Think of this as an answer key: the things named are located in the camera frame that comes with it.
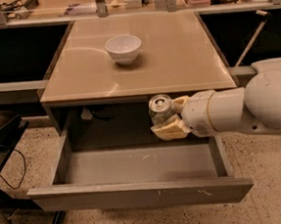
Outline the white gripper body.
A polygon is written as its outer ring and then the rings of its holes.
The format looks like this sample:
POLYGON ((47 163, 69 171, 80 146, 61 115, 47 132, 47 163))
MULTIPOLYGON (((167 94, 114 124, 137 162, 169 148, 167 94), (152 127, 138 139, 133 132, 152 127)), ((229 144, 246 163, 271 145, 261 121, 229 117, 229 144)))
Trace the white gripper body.
POLYGON ((181 110, 181 118, 185 126, 197 137, 209 137, 218 133, 214 130, 209 116, 209 103, 214 93, 214 90, 197 92, 188 97, 181 110))

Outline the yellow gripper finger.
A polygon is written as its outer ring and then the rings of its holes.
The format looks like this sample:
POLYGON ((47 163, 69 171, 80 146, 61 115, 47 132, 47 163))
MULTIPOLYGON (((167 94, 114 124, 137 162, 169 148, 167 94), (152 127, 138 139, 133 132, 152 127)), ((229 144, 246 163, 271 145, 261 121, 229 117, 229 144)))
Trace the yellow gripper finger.
POLYGON ((151 131, 163 141, 184 139, 190 133, 190 129, 179 118, 168 124, 153 125, 151 131))
POLYGON ((185 104, 188 101, 188 96, 184 95, 181 97, 176 97, 175 99, 172 100, 172 104, 173 104, 173 110, 175 113, 181 113, 183 107, 185 106, 185 104))

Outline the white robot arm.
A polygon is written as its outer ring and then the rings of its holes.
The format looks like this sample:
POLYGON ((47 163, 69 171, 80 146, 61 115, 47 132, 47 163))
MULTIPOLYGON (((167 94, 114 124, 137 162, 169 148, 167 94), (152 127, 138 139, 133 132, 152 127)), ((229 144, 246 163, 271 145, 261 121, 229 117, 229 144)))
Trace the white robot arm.
POLYGON ((252 64, 256 75, 244 87, 207 90, 149 101, 151 131, 161 140, 216 136, 220 132, 281 134, 281 58, 252 64))

